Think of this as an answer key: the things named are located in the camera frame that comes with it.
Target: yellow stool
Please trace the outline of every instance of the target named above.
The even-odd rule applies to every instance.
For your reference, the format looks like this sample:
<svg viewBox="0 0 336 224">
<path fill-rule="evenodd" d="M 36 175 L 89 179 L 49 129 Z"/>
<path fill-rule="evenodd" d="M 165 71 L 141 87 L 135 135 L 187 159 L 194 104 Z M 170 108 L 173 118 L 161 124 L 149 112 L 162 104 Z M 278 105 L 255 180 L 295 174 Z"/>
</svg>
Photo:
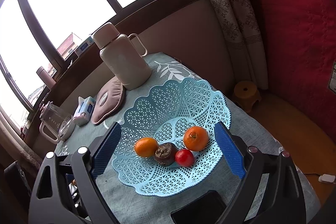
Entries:
<svg viewBox="0 0 336 224">
<path fill-rule="evenodd" d="M 251 81 L 240 81 L 234 90 L 232 100 L 246 113 L 250 113 L 256 101 L 261 101 L 259 90 Z"/>
</svg>

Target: beige patterned curtain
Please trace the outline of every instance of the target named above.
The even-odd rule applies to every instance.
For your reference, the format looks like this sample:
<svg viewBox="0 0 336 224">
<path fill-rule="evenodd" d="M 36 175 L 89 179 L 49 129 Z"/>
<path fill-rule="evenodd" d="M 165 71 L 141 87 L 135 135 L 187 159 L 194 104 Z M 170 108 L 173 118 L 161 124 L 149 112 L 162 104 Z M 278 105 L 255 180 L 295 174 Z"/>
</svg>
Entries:
<svg viewBox="0 0 336 224">
<path fill-rule="evenodd" d="M 0 144 L 14 160 L 19 161 L 22 168 L 36 177 L 42 159 L 25 144 L 11 124 L 10 118 L 0 106 Z"/>
<path fill-rule="evenodd" d="M 250 0 L 210 0 L 223 30 L 236 81 L 268 88 L 263 40 Z"/>
</svg>

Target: red quilt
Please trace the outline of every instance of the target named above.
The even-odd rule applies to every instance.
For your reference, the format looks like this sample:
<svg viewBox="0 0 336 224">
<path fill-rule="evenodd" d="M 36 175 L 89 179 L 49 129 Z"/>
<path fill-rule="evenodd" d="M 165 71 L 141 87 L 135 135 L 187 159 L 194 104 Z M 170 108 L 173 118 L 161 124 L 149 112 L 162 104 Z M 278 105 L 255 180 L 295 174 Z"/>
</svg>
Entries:
<svg viewBox="0 0 336 224">
<path fill-rule="evenodd" d="M 251 0 L 264 41 L 269 89 L 336 142 L 336 0 Z"/>
</svg>

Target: red cherry tomato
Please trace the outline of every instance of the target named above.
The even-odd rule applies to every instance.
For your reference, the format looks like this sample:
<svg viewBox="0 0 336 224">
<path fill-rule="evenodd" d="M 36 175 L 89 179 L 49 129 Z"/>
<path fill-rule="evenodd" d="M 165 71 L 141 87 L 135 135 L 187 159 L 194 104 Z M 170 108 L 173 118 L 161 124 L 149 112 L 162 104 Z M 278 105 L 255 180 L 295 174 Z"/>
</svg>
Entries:
<svg viewBox="0 0 336 224">
<path fill-rule="evenodd" d="M 189 167 L 194 163 L 194 155 L 189 149 L 184 148 L 175 154 L 175 161 L 183 167 Z"/>
</svg>

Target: brown round vegetable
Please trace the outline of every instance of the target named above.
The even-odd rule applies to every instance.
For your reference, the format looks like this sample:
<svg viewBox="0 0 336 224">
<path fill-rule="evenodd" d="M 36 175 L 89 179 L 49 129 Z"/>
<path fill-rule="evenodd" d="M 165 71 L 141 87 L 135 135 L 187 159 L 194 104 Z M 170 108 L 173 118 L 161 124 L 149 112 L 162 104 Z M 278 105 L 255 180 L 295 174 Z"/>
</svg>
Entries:
<svg viewBox="0 0 336 224">
<path fill-rule="evenodd" d="M 162 166 L 169 166 L 175 161 L 177 147 L 173 143 L 160 144 L 156 149 L 154 158 Z"/>
</svg>

